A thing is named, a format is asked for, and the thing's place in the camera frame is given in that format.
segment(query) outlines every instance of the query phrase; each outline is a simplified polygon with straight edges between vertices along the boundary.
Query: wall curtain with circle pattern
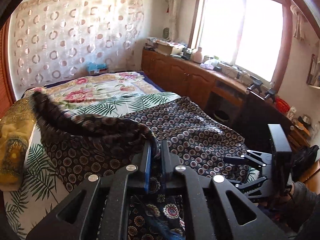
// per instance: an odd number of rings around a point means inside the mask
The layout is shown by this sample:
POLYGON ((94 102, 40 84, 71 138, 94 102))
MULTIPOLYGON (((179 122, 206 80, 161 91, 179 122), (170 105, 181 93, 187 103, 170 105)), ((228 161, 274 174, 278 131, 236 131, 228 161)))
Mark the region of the wall curtain with circle pattern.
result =
POLYGON ((133 47, 142 27, 142 0, 30 0, 15 17, 15 65, 26 89, 88 75, 89 63, 109 72, 136 70, 133 47))

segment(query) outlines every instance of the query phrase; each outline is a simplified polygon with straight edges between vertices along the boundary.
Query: window pane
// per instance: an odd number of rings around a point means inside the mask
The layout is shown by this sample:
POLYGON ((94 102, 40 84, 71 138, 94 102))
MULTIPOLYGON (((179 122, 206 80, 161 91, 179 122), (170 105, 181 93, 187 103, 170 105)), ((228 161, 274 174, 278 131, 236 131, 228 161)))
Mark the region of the window pane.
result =
POLYGON ((236 65, 270 82, 278 60, 282 27, 282 4, 247 0, 236 65))
POLYGON ((243 0, 207 0, 199 45, 204 55, 232 61, 243 13, 243 0))

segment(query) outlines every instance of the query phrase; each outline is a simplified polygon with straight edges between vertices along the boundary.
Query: black bag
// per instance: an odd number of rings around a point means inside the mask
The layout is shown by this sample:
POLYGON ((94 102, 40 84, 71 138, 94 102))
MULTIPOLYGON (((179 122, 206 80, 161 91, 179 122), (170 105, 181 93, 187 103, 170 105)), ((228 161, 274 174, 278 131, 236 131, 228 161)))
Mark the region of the black bag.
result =
POLYGON ((299 177, 309 169, 316 160, 318 145, 304 146, 293 156, 292 180, 298 181, 299 177))

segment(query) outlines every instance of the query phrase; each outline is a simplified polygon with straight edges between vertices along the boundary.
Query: window frame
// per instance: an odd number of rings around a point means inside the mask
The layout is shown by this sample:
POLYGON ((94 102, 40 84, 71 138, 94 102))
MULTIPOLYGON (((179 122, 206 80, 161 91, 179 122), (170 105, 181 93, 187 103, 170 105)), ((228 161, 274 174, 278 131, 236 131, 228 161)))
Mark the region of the window frame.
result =
MULTIPOLYGON (((288 60, 289 60, 289 54, 291 49, 291 41, 292 41, 292 13, 290 11, 291 1, 290 0, 273 0, 276 2, 279 2, 283 6, 283 28, 282 28, 282 37, 281 37, 281 45, 278 55, 278 60, 276 63, 276 67, 271 79, 271 83, 273 83, 273 89, 278 92, 279 88, 281 86, 284 73, 287 68, 288 60)), ((204 7, 205 7, 206 0, 196 0, 195 5, 195 11, 193 16, 193 22, 191 26, 191 33, 189 38, 189 48, 196 48, 199 46, 200 38, 201 38, 201 32, 203 27, 203 13, 204 13, 204 7)), ((239 45, 241 41, 243 26, 244 26, 244 18, 241 24, 241 27, 239 29, 239 35, 237 39, 237 49, 235 51, 235 56, 237 55, 237 51, 239 50, 239 45)), ((250 71, 246 70, 243 67, 239 67, 239 69, 243 69, 250 74, 255 75, 257 78, 261 78, 257 76, 254 73, 251 73, 250 71)))

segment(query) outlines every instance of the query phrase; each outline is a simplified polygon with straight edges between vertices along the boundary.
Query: window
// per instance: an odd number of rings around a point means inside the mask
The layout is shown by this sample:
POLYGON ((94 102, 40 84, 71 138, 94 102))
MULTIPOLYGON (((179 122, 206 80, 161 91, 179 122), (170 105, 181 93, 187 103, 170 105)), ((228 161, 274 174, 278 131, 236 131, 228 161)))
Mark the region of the window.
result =
POLYGON ((291 45, 286 4, 286 0, 203 0, 193 47, 246 70, 268 87, 278 83, 278 90, 291 45))

